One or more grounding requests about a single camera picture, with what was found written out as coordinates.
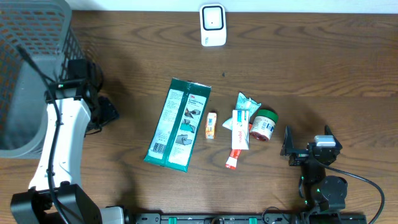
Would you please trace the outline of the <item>green lid white jar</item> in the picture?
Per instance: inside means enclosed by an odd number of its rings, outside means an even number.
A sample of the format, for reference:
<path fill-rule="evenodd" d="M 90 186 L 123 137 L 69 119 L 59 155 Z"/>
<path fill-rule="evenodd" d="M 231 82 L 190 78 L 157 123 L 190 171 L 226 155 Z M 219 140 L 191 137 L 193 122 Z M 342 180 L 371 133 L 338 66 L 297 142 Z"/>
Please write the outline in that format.
<path fill-rule="evenodd" d="M 250 135 L 260 141 L 269 141 L 279 116 L 270 110 L 259 110 L 250 129 Z"/>

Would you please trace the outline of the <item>white toothpaste box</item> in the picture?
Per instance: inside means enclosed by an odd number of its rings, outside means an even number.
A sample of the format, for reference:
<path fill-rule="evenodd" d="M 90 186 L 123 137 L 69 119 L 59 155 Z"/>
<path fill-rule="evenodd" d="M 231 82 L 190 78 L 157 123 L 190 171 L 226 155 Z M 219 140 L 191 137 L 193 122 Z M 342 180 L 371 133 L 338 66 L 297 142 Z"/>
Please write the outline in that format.
<path fill-rule="evenodd" d="M 232 149 L 249 149 L 249 119 L 248 110 L 233 110 Z"/>

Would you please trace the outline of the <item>red white sachet stick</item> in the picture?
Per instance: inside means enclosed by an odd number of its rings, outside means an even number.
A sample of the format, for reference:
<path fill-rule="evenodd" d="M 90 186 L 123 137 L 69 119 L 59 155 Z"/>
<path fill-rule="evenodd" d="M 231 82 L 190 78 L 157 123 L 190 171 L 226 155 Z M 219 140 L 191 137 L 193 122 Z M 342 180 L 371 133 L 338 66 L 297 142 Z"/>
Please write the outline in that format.
<path fill-rule="evenodd" d="M 228 169 L 235 170 L 237 167 L 238 158 L 240 154 L 241 154 L 240 149 L 232 149 L 226 161 L 225 167 Z"/>

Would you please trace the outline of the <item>light green wipes packet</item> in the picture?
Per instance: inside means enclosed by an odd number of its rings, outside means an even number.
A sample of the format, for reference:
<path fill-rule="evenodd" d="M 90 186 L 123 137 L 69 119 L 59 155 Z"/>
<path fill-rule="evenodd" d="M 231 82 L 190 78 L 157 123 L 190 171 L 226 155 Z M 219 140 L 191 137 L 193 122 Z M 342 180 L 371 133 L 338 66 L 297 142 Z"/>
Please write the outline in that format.
<path fill-rule="evenodd" d="M 251 117 L 261 105 L 261 103 L 257 103 L 252 98 L 248 98 L 243 93 L 239 92 L 235 109 L 247 110 L 249 111 L 249 117 Z"/>

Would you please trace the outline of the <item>green white 3M package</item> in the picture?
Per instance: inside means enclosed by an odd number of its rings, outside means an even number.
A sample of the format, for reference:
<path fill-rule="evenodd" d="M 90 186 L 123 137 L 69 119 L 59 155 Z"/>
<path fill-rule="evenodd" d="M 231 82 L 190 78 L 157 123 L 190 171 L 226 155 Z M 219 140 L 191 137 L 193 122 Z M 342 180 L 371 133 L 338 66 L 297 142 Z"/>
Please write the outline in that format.
<path fill-rule="evenodd" d="M 211 87 L 172 79 L 144 161 L 186 172 Z"/>

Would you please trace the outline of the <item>orange Kleenex tissue pack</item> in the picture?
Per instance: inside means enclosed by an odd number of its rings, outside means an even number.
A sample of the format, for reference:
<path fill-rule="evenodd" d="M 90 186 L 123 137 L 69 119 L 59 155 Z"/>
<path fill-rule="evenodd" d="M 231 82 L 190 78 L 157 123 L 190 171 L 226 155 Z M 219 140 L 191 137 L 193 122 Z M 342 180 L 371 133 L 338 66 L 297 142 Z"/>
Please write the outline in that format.
<path fill-rule="evenodd" d="M 215 138 L 216 121 L 217 121 L 217 114 L 214 112 L 209 112 L 206 118 L 206 126 L 205 126 L 206 139 Z"/>

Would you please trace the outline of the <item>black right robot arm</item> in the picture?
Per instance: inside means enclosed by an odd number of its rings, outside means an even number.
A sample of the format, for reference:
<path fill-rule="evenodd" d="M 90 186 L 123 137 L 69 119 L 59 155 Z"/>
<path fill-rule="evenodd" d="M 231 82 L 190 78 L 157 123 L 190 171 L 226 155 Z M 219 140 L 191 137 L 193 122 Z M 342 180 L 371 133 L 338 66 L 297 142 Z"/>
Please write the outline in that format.
<path fill-rule="evenodd" d="M 298 193 L 309 209 L 316 212 L 337 212 L 345 208 L 347 181 L 335 175 L 326 175 L 325 169 L 336 161 L 342 145 L 331 129 L 317 135 L 305 149 L 294 146 L 289 127 L 285 128 L 284 143 L 280 154 L 289 158 L 289 166 L 301 168 Z"/>

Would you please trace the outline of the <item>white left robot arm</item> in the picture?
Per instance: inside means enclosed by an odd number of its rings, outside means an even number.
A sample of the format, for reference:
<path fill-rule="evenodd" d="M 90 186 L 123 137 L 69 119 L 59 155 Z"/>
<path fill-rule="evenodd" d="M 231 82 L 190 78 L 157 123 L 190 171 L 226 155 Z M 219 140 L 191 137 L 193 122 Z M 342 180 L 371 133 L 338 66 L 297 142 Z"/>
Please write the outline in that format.
<path fill-rule="evenodd" d="M 129 223 L 122 206 L 99 208 L 81 186 L 83 141 L 118 118 L 99 96 L 102 71 L 92 62 L 68 62 L 67 74 L 48 84 L 47 130 L 38 168 L 26 192 L 14 194 L 11 213 L 18 223 Z"/>

